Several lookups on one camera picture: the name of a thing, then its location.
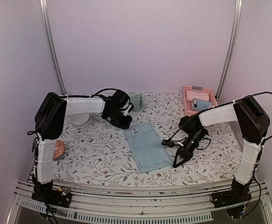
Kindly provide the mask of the light blue towel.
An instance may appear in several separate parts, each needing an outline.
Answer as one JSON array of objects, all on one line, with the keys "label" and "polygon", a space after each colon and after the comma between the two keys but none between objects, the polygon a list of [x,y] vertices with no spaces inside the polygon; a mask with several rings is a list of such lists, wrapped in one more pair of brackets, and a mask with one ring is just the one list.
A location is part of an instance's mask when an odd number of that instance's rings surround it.
[{"label": "light blue towel", "polygon": [[162,169],[173,163],[150,123],[132,125],[124,134],[140,173]]}]

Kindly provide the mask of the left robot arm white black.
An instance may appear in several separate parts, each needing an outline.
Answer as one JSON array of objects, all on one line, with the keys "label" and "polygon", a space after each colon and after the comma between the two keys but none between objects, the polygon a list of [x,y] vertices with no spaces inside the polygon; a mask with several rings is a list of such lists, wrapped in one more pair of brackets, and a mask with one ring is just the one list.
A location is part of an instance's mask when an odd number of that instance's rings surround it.
[{"label": "left robot arm white black", "polygon": [[33,197],[50,203],[69,196],[63,190],[54,190],[52,180],[53,153],[66,117],[100,114],[112,126],[128,129],[132,121],[128,113],[132,109],[130,97],[119,89],[111,96],[104,96],[101,91],[88,96],[48,93],[35,115],[35,129],[27,133],[36,135],[32,149],[35,165]]}]

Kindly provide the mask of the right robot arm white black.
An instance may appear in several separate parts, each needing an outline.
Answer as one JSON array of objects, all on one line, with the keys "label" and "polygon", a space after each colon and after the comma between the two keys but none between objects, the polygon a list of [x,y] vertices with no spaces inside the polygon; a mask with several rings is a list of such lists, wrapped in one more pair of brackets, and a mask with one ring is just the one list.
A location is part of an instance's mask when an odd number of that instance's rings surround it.
[{"label": "right robot arm white black", "polygon": [[245,197],[251,183],[270,124],[268,115],[252,95],[206,109],[191,117],[183,117],[179,129],[188,136],[176,151],[173,167],[176,168],[193,157],[193,151],[208,133],[207,127],[226,122],[239,124],[244,143],[240,165],[232,181],[232,190],[227,196],[231,203],[238,203]]}]

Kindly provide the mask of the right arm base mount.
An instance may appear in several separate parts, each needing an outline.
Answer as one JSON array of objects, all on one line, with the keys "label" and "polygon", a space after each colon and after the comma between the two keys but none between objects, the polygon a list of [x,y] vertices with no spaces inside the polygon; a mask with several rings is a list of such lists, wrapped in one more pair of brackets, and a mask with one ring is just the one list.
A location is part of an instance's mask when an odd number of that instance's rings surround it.
[{"label": "right arm base mount", "polygon": [[215,208],[226,207],[238,203],[249,202],[252,199],[249,187],[245,185],[234,185],[230,190],[214,191],[209,200]]}]

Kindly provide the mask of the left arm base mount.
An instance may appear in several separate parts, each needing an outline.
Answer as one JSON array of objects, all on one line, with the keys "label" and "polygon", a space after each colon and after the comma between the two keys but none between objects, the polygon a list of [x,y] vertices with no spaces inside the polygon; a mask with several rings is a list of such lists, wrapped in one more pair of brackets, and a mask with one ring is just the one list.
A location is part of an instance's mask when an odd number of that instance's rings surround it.
[{"label": "left arm base mount", "polygon": [[53,189],[50,185],[34,186],[31,198],[35,201],[69,208],[72,194],[68,190]]}]

